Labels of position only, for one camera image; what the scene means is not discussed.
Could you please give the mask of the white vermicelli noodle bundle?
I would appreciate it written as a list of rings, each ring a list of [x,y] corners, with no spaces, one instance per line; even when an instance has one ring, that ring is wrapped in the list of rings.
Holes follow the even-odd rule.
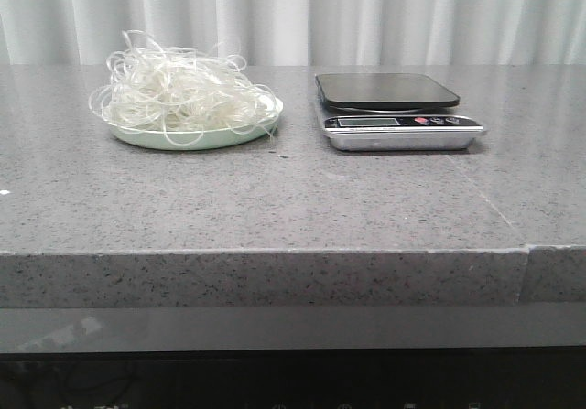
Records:
[[[265,84],[244,73],[246,59],[163,47],[142,30],[122,33],[126,48],[106,59],[108,84],[88,98],[90,111],[125,129],[196,132],[260,125],[268,111],[262,97],[277,98]]]

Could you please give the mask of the white pleated curtain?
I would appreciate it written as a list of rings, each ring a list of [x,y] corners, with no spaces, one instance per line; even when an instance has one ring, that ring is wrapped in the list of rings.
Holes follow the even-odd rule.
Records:
[[[1,0],[1,60],[98,64],[127,29],[257,65],[585,60],[585,0]]]

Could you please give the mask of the pale green round plate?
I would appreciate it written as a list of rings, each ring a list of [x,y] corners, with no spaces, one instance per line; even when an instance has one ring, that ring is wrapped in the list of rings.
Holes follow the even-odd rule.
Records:
[[[268,115],[260,125],[247,128],[213,129],[196,132],[170,132],[165,135],[161,131],[125,129],[109,123],[111,133],[118,139],[130,144],[156,150],[206,150],[240,145],[253,141],[261,136],[269,135],[277,126],[283,110],[280,99],[262,97],[261,103],[266,107]]]

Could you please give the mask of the black silver kitchen scale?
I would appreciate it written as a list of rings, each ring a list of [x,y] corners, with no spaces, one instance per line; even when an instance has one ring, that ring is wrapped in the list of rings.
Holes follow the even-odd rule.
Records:
[[[450,109],[460,97],[416,73],[322,73],[315,77],[319,129],[342,151],[466,149],[485,127]]]

